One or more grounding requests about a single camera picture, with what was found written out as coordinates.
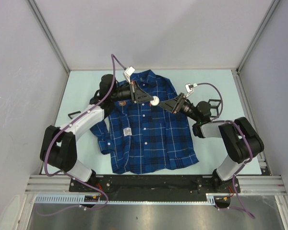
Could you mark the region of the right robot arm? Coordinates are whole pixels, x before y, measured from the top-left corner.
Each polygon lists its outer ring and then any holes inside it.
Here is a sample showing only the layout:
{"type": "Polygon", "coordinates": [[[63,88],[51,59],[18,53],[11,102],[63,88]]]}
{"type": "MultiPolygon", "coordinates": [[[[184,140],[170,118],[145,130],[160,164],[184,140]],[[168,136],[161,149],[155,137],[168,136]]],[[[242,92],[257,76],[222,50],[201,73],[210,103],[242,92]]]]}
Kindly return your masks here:
{"type": "Polygon", "coordinates": [[[199,138],[220,138],[225,145],[227,156],[222,164],[214,169],[212,178],[206,184],[215,192],[236,189],[235,176],[264,150],[264,143],[245,117],[233,121],[213,121],[211,105],[200,101],[193,105],[181,93],[173,99],[160,102],[162,109],[172,113],[183,113],[195,121],[193,134],[199,138]]]}

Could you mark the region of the landscape round brooch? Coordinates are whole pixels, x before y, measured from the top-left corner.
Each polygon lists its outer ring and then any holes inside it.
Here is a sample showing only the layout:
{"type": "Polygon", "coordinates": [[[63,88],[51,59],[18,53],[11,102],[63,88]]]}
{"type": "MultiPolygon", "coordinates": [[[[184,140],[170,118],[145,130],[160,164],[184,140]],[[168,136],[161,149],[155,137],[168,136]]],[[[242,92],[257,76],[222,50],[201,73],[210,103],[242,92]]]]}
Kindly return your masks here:
{"type": "Polygon", "coordinates": [[[153,99],[150,101],[150,104],[152,106],[157,106],[159,104],[160,100],[157,96],[153,96],[153,99]]]}

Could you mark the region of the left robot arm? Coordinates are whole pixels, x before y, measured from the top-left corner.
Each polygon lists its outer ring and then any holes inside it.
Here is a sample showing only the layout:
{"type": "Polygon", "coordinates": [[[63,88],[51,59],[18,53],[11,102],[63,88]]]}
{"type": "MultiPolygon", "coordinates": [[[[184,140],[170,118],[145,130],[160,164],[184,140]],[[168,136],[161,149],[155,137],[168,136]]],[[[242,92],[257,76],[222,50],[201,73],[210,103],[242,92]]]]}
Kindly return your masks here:
{"type": "Polygon", "coordinates": [[[110,114],[115,102],[128,100],[137,104],[145,102],[154,106],[159,104],[159,98],[146,93],[137,82],[128,80],[125,84],[117,86],[115,76],[107,74],[101,78],[99,90],[96,91],[84,112],[79,113],[66,125],[48,126],[40,152],[46,175],[54,176],[48,171],[48,165],[51,165],[60,173],[79,180],[80,187],[85,191],[94,190],[96,173],[78,159],[77,141],[92,126],[103,121],[110,114]]]}

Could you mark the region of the blue plaid button shirt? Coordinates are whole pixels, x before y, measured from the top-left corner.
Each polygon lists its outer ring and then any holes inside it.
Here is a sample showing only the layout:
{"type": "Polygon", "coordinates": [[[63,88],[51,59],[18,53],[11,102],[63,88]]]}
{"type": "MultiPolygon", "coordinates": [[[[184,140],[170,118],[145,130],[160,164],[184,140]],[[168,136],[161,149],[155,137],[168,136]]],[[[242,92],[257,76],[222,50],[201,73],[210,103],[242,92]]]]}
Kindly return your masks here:
{"type": "Polygon", "coordinates": [[[174,115],[149,102],[115,102],[108,116],[90,131],[102,154],[110,155],[113,173],[153,173],[181,169],[198,163],[188,118],[174,115]]]}

